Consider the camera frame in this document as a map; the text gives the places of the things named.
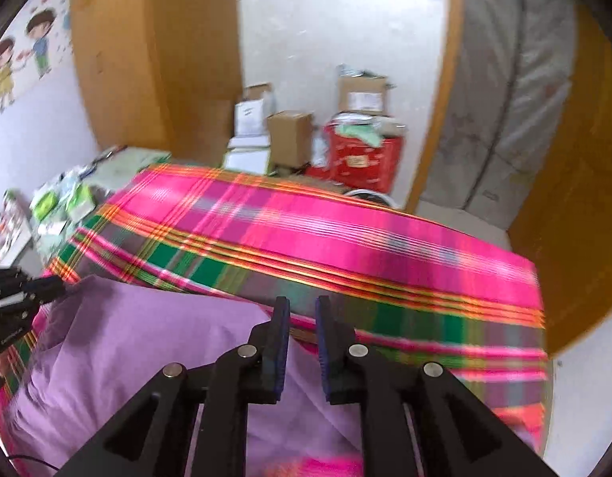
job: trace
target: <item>white wall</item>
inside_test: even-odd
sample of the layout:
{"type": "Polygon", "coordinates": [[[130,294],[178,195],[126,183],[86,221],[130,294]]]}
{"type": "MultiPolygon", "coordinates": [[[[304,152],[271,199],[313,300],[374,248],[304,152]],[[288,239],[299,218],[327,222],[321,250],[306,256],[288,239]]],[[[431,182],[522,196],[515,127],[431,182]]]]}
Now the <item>white wall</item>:
{"type": "Polygon", "coordinates": [[[240,0],[244,83],[272,82],[278,109],[337,111],[336,66],[388,76],[389,114],[409,127],[391,196],[407,201],[442,67],[447,0],[240,0]]]}
{"type": "Polygon", "coordinates": [[[560,477],[587,477],[612,441],[612,314],[554,360],[544,460],[560,477]]]}
{"type": "Polygon", "coordinates": [[[44,76],[0,116],[0,202],[17,188],[33,190],[98,152],[72,59],[44,76]]]}

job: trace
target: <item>label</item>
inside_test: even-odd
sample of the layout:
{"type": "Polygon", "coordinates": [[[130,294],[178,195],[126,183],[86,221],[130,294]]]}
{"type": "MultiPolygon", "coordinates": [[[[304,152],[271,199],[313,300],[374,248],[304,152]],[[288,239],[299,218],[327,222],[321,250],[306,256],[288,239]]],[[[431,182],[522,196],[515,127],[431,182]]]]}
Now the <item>label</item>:
{"type": "Polygon", "coordinates": [[[367,169],[369,166],[367,155],[347,155],[346,165],[351,169],[367,169]]]}
{"type": "Polygon", "coordinates": [[[348,93],[348,108],[353,111],[383,111],[381,93],[348,93]]]}

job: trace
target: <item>pile of items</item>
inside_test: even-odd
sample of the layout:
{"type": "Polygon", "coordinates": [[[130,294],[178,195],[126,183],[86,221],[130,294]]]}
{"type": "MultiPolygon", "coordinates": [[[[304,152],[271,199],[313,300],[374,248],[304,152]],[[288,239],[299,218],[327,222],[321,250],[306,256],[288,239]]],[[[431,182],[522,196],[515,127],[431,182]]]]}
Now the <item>pile of items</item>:
{"type": "Polygon", "coordinates": [[[321,129],[313,113],[276,112],[271,84],[248,87],[235,106],[235,136],[224,168],[255,174],[305,174],[388,194],[407,129],[387,116],[387,79],[339,77],[339,113],[321,129]]]}
{"type": "Polygon", "coordinates": [[[3,196],[0,210],[0,267],[9,267],[31,238],[25,213],[12,190],[3,196]]]}
{"type": "Polygon", "coordinates": [[[30,225],[35,250],[44,265],[94,211],[97,203],[107,198],[105,192],[83,182],[90,169],[89,166],[75,167],[35,190],[30,202],[30,225]]]}

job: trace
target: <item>cardboard box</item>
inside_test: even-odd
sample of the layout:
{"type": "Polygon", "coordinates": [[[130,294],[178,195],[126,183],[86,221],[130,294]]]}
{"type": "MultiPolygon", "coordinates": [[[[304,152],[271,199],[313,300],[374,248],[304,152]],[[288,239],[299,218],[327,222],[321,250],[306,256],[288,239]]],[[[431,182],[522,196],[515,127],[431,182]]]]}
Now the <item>cardboard box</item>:
{"type": "Polygon", "coordinates": [[[387,114],[387,78],[339,77],[339,111],[387,114]]]}
{"type": "Polygon", "coordinates": [[[244,89],[242,100],[261,100],[264,93],[273,94],[273,85],[270,82],[264,84],[250,85],[244,89]]]}
{"type": "Polygon", "coordinates": [[[298,169],[310,161],[312,114],[282,111],[267,120],[271,163],[298,169]]]}

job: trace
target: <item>red bag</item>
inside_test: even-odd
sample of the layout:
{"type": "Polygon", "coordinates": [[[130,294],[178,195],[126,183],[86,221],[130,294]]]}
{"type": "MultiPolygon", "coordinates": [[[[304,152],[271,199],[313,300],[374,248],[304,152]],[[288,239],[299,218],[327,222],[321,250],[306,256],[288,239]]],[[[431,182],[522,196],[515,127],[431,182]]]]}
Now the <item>red bag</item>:
{"type": "Polygon", "coordinates": [[[333,124],[327,124],[324,131],[330,138],[332,179],[353,188],[368,188],[384,194],[390,192],[403,138],[384,138],[381,147],[375,148],[357,138],[336,135],[333,124]]]}
{"type": "Polygon", "coordinates": [[[324,181],[330,180],[330,170],[322,169],[321,167],[309,166],[304,171],[304,174],[310,177],[316,177],[317,179],[323,179],[324,181]]]}

